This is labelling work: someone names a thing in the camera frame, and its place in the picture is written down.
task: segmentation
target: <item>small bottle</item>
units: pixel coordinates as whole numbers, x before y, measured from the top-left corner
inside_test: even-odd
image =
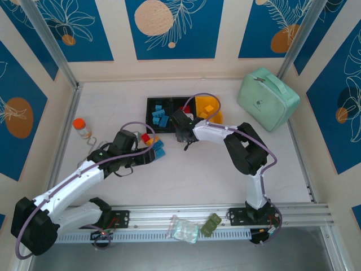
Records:
[[[87,139],[91,137],[91,130],[88,126],[86,126],[86,123],[83,119],[75,119],[73,121],[73,126],[82,138]]]

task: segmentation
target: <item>red block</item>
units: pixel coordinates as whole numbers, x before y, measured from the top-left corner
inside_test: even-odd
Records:
[[[149,139],[151,139],[147,133],[143,134],[141,138],[144,143],[146,143]]]
[[[190,106],[186,106],[186,109],[184,110],[184,113],[188,114],[191,113],[191,107]]]

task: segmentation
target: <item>zipper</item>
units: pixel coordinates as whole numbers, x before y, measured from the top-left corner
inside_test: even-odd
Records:
[[[277,121],[277,123],[275,124],[275,126],[274,127],[276,127],[279,123],[280,123],[280,121],[284,118],[284,116],[285,116],[285,113],[286,113],[286,108],[287,108],[287,105],[286,105],[286,103],[279,97],[279,95],[277,94],[277,93],[275,93],[269,86],[267,86],[266,84],[265,84],[265,79],[263,79],[263,78],[260,78],[260,77],[255,77],[255,76],[253,76],[253,75],[250,75],[253,79],[255,79],[256,81],[259,81],[259,83],[265,88],[265,89],[267,89],[270,93],[272,93],[280,102],[281,102],[281,104],[283,105],[283,107],[284,107],[284,110],[283,110],[283,113],[282,113],[282,116],[281,116],[281,118]]]

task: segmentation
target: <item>mint green case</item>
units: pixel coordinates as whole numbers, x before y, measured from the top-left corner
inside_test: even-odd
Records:
[[[266,68],[245,76],[238,103],[267,131],[284,124],[300,104],[300,97]]]

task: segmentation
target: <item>white table surface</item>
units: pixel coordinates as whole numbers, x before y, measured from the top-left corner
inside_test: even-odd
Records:
[[[223,123],[248,122],[267,147],[278,157],[278,164],[265,174],[266,194],[273,202],[309,202],[305,180],[287,124],[275,132],[265,131],[237,103],[241,80],[155,80],[85,83],[76,117],[82,117],[97,138],[112,142],[120,127],[129,121],[145,121],[147,97],[190,96],[199,92],[219,95]],[[144,133],[141,125],[130,131]],[[134,167],[130,176],[114,174],[83,193],[74,204],[100,197],[108,204],[177,205],[244,203],[245,176],[234,167],[225,146],[196,142],[183,151],[184,143],[175,134],[159,134],[166,155],[151,164]],[[76,170],[90,146],[72,129],[58,182]],[[128,169],[121,169],[126,174]]]

